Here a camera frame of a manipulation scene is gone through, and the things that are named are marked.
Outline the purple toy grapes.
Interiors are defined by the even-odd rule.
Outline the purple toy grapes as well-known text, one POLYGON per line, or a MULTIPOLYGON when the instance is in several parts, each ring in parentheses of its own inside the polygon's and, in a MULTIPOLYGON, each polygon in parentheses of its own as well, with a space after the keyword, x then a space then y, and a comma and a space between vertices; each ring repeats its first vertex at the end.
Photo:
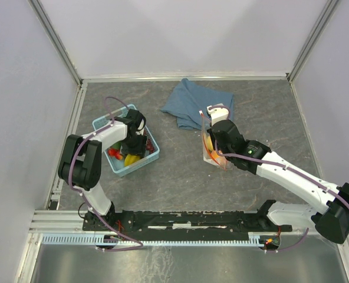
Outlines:
POLYGON ((146 135, 146 138, 146 150, 149 152, 149 154, 153 154, 156 151, 153 139, 149 135, 146 135))

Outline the yellow toy starfruit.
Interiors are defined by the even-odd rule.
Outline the yellow toy starfruit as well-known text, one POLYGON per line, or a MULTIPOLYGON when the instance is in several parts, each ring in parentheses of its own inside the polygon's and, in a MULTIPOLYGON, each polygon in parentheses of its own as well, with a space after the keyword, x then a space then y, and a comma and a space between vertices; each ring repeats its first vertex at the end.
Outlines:
POLYGON ((124 159, 124 166, 130 166, 141 159, 139 155, 128 154, 124 159))

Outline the orange-red toy peach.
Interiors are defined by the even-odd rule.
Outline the orange-red toy peach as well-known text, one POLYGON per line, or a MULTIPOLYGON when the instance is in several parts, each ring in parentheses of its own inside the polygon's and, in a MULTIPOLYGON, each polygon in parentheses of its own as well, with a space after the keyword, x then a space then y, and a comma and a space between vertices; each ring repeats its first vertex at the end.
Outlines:
POLYGON ((218 155, 217 151, 214 150, 211 152, 211 158, 218 166, 226 166, 227 160, 223 156, 218 155))

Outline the clear zip bag orange zipper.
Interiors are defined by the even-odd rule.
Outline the clear zip bag orange zipper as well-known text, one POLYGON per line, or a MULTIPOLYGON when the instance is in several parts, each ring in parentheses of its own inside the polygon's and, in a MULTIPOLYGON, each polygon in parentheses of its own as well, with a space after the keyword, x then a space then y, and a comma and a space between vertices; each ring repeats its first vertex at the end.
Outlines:
POLYGON ((213 148, 211 135, 208 130, 211 129, 212 121, 202 110, 199 111, 202 121, 202 151, 203 160, 211 165, 219 167, 223 170, 229 170, 232 168, 231 162, 225 157, 219 156, 217 151, 213 148))

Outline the light blue plastic basket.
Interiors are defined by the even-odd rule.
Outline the light blue plastic basket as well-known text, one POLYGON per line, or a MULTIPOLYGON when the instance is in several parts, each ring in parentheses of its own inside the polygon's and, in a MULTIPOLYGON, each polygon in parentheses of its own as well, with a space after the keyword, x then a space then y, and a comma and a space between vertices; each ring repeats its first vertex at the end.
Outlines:
MULTIPOLYGON (((126 107, 119 108, 115 111, 113 111, 113 114, 117 117, 125 117, 127 115, 128 110, 126 107)), ((104 127, 107 122, 109 121, 109 114, 105 114, 99 118, 96 118, 92 122, 92 126, 94 130, 98 130, 102 127, 104 127)), ((149 130, 148 126, 145 126, 144 128, 144 135, 147 136, 148 142, 151 141, 151 145, 153 147, 153 152, 150 153, 149 150, 146 150, 146 154, 144 158, 140 159, 139 161, 129 165, 124 166, 124 160, 117 160, 115 157, 109 156, 107 150, 104 151, 104 155, 106 156, 106 159, 111 167, 111 170, 113 173, 115 173, 118 177, 123 177, 129 173, 132 173, 133 171, 136 171, 137 169, 157 160, 159 158, 160 148, 155 141, 151 131, 149 130)))

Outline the yellow toy pear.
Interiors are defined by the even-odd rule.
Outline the yellow toy pear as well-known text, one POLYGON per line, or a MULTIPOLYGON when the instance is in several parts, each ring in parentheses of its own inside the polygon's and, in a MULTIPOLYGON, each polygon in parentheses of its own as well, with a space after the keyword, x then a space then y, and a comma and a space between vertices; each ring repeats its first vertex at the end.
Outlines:
POLYGON ((205 144, 206 144, 206 148, 212 152, 214 151, 214 148, 213 148, 213 144, 212 144, 212 140, 211 140, 211 137, 210 136, 207 136, 206 140, 205 140, 205 144))

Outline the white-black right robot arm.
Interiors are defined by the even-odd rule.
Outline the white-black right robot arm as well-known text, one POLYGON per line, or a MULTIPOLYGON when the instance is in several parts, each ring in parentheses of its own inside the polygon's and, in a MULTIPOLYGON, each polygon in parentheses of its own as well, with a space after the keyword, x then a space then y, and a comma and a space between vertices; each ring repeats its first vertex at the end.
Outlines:
POLYGON ((268 146, 247 140, 237 126, 224 119, 208 129, 214 152, 240 170, 268 179, 305 201, 303 205, 274 202, 256 216, 262 230, 294 225, 315 229, 327 240, 342 244, 349 235, 349 183, 322 180, 294 166, 268 146))

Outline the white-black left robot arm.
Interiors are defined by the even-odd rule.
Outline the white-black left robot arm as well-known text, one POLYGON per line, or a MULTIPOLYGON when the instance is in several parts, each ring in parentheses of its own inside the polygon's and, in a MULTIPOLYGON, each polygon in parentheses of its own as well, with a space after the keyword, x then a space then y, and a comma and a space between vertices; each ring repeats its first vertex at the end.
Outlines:
POLYGON ((147 137, 146 118, 130 109, 125 117, 112 117, 105 126, 82 136, 67 137, 58 168, 58 176, 78 192, 96 224, 104 230, 113 228, 116 215, 113 202, 100 185, 101 158, 105 150, 120 143, 122 156, 144 157, 147 137))

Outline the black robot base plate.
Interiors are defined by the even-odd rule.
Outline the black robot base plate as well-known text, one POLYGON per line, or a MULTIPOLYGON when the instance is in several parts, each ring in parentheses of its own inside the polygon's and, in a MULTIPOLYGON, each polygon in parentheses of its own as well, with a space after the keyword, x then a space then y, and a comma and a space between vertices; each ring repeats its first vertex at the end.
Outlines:
POLYGON ((245 241, 248 233, 291 232, 278 226, 263 211, 224 212, 116 212, 106 221, 115 230, 140 241, 245 241))

